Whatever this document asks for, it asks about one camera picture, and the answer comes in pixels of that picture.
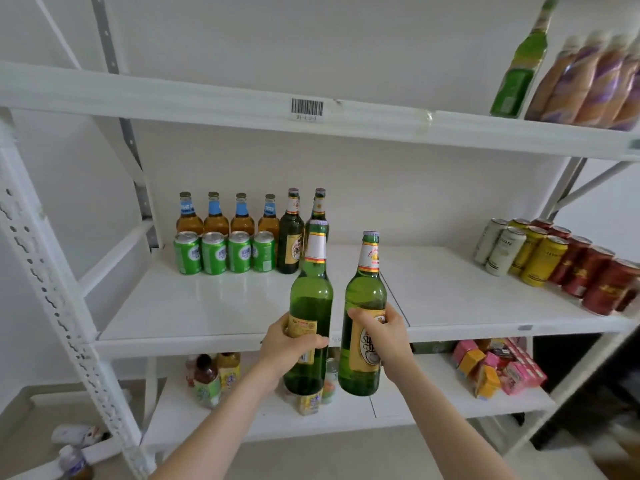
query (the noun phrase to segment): beer bottle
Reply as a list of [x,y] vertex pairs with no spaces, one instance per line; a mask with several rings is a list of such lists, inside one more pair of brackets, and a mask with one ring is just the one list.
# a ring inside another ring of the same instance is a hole
[[225,237],[229,235],[229,219],[220,210],[218,192],[209,192],[209,215],[204,219],[204,233],[219,232]]
[[377,232],[364,231],[356,275],[344,292],[344,321],[338,382],[353,395],[372,395],[380,381],[380,357],[366,330],[349,318],[350,308],[363,308],[379,322],[385,322],[387,290],[380,279]]
[[278,237],[278,257],[276,264],[281,273],[292,274],[298,270],[302,251],[305,223],[300,218],[300,193],[298,189],[289,189],[287,211],[280,219]]
[[258,221],[258,232],[261,232],[263,230],[273,234],[273,241],[277,256],[280,220],[276,216],[276,195],[274,194],[267,194],[264,196],[264,214]]
[[255,222],[249,217],[249,211],[246,209],[246,194],[236,193],[236,215],[231,219],[231,232],[243,230],[253,237],[255,233]]
[[[324,196],[326,195],[326,190],[324,189],[316,189],[316,196],[314,197],[314,208],[311,211],[311,217],[305,224],[305,243],[302,246],[302,257],[300,259],[304,259],[305,250],[307,249],[307,236],[309,235],[309,222],[312,219],[321,219],[326,220],[326,214],[324,212]],[[326,238],[329,240],[329,224],[326,225]]]
[[[290,337],[306,333],[329,336],[333,287],[326,275],[326,221],[309,223],[307,256],[302,272],[291,286],[289,304]],[[322,389],[329,347],[306,352],[284,375],[284,384],[293,394],[311,395]]]
[[191,231],[202,235],[202,219],[196,215],[191,192],[180,192],[180,217],[175,222],[176,232]]

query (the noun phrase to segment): green beer bottle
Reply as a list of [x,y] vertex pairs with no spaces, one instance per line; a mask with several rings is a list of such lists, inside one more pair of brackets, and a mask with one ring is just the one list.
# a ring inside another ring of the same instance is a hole
[[[324,189],[316,189],[316,196],[314,197],[314,208],[311,211],[311,217],[305,224],[305,243],[302,246],[302,257],[300,259],[304,259],[305,250],[307,249],[307,236],[309,235],[309,222],[312,219],[319,219],[322,221],[326,220],[326,213],[324,211],[324,196],[326,195],[326,190]],[[326,239],[329,240],[329,224],[326,225]]]
[[387,289],[380,279],[378,260],[380,236],[368,230],[363,234],[358,269],[344,292],[344,322],[338,368],[340,386],[353,395],[372,395],[378,390],[380,357],[367,331],[349,318],[347,310],[363,308],[384,323],[387,306]]
[[278,256],[276,266],[281,273],[292,274],[298,270],[305,222],[300,218],[300,193],[298,189],[289,189],[287,211],[280,219],[278,236]]
[[[307,333],[329,336],[333,287],[326,275],[326,221],[309,222],[307,256],[302,272],[291,287],[289,336]],[[313,349],[298,359],[284,375],[284,385],[293,394],[315,394],[324,386],[324,370],[329,347]]]
[[545,0],[536,24],[513,56],[491,106],[492,116],[517,118],[533,78],[547,53],[547,31],[558,0]]

